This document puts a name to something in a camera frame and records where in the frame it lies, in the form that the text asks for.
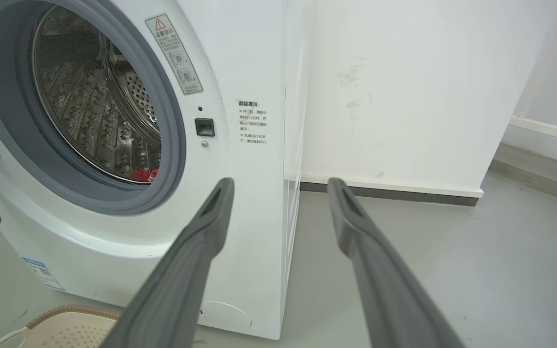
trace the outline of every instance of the front-loading washing machine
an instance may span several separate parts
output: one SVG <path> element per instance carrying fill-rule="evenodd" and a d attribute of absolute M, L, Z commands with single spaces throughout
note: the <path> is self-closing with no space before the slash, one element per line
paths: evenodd
<path fill-rule="evenodd" d="M 0 0 L 0 229 L 45 286 L 126 306 L 235 181 L 199 322 L 278 339 L 307 3 Z"/>

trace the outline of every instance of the stainless steel drum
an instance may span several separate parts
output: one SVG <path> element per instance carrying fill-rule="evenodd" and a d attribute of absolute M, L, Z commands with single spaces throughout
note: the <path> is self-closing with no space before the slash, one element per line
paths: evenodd
<path fill-rule="evenodd" d="M 56 6 L 37 24 L 31 53 L 40 101 L 68 145 L 102 172 L 148 185 L 161 162 L 157 115 L 117 47 Z"/>

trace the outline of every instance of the gray baseboard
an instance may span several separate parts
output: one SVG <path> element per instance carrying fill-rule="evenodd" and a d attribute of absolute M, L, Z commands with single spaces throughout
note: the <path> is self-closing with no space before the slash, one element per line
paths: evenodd
<path fill-rule="evenodd" d="M 326 192 L 327 184 L 319 183 L 300 183 L 301 191 Z M 474 207 L 478 202 L 476 197 L 449 196 L 446 194 L 420 193 L 393 191 L 391 189 L 376 189 L 363 187 L 350 187 L 356 196 L 385 198 L 387 200 L 400 200 L 425 203 L 442 203 L 451 205 L 465 205 Z"/>
<path fill-rule="evenodd" d="M 488 172 L 557 198 L 557 160 L 500 144 Z"/>

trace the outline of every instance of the warning label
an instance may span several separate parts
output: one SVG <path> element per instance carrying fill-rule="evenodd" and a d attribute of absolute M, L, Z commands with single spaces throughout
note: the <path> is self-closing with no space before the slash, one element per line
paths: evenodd
<path fill-rule="evenodd" d="M 184 49 L 184 44 L 180 41 L 166 14 L 149 18 L 146 20 L 146 25 L 161 46 L 184 94 L 203 92 L 203 87 L 201 87 L 197 72 Z"/>
<path fill-rule="evenodd" d="M 243 144 L 266 145 L 268 143 L 268 112 L 256 99 L 236 99 L 238 110 L 239 139 Z"/>

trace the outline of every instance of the woven basket rim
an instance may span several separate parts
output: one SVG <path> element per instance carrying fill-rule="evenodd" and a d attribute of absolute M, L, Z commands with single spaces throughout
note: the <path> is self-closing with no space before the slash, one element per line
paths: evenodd
<path fill-rule="evenodd" d="M 52 310 L 42 313 L 39 317 L 32 320 L 26 326 L 27 328 L 29 328 L 29 330 L 31 330 L 36 326 L 38 326 L 40 323 L 46 321 L 47 319 L 55 317 L 55 315 L 59 315 L 62 313 L 69 313 L 69 312 L 96 315 L 97 317 L 103 317 L 106 319 L 113 319 L 113 320 L 118 320 L 119 316 L 121 315 L 119 311 L 110 310 L 98 306 L 85 306 L 83 304 L 77 304 L 77 305 L 67 304 L 65 306 L 59 306 L 57 308 L 53 308 Z"/>

